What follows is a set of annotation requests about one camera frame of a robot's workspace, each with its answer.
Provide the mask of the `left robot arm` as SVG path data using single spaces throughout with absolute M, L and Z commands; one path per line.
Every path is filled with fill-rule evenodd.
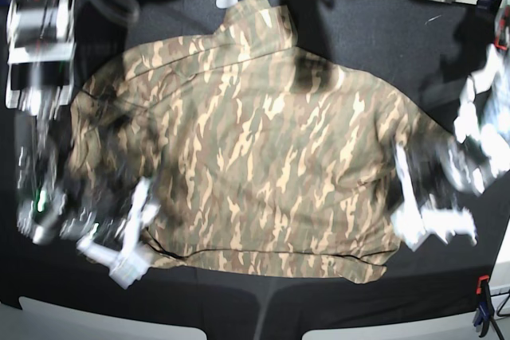
M 509 0 L 477 0 L 477 9 L 495 14 L 495 39 L 484 67 L 467 77 L 453 134 L 394 145 L 402 202 L 390 219 L 413 251 L 430 235 L 444 243 L 466 235 L 475 244 L 473 215 L 458 198 L 482 195 L 509 171 Z

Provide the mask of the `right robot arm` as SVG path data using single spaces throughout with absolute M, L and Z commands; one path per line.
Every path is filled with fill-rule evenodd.
M 125 163 L 96 183 L 70 177 L 64 111 L 74 93 L 74 16 L 75 0 L 10 0 L 5 105 L 17 112 L 17 227 L 38 245 L 56 237 L 75 241 L 129 287 L 151 265 L 140 236 L 159 202 L 153 181 L 129 181 Z

